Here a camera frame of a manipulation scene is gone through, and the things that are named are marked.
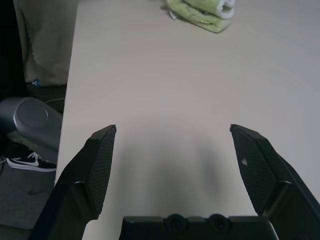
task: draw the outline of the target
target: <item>black sneaker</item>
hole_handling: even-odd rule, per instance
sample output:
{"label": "black sneaker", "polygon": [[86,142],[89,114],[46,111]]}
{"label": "black sneaker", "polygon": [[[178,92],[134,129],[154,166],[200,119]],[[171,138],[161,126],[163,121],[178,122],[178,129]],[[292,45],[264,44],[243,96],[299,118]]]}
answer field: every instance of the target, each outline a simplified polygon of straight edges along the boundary
{"label": "black sneaker", "polygon": [[57,165],[44,161],[36,152],[30,150],[30,154],[21,157],[8,157],[8,165],[14,169],[24,169],[37,172],[54,172]]}

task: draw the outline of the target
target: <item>folded towel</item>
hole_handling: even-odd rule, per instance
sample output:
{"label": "folded towel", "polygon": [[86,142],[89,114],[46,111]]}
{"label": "folded towel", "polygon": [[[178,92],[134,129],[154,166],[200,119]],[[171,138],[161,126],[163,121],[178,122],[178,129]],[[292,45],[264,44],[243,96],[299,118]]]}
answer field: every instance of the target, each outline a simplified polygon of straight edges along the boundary
{"label": "folded towel", "polygon": [[226,29],[231,23],[231,19],[221,19],[210,13],[203,13],[186,4],[184,0],[167,0],[171,11],[210,32],[219,33]]}
{"label": "folded towel", "polygon": [[235,0],[184,0],[196,9],[216,15],[222,19],[231,19],[235,14]]}

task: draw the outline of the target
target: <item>table surface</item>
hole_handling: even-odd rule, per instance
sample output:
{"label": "table surface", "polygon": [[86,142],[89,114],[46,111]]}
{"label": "table surface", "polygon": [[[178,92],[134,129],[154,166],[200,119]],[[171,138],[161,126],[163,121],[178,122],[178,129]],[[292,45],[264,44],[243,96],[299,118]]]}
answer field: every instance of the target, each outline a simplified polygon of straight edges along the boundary
{"label": "table surface", "polygon": [[57,179],[117,125],[103,212],[83,239],[118,239],[123,216],[254,215],[230,124],[268,138],[320,201],[319,9],[239,0],[214,34],[160,0],[80,1]]}

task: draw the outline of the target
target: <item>nike logo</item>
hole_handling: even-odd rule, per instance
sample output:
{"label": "nike logo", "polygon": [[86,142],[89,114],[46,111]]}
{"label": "nike logo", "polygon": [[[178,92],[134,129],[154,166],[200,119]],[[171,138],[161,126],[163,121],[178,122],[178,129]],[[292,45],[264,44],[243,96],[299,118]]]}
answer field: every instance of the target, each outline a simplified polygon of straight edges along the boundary
{"label": "nike logo", "polygon": [[20,164],[24,164],[24,165],[30,165],[30,166],[34,166],[34,167],[38,167],[39,166],[39,162],[37,160],[35,160],[34,162],[28,162],[28,161],[18,161],[18,160],[15,160],[13,158],[13,160],[17,163],[20,163]]}

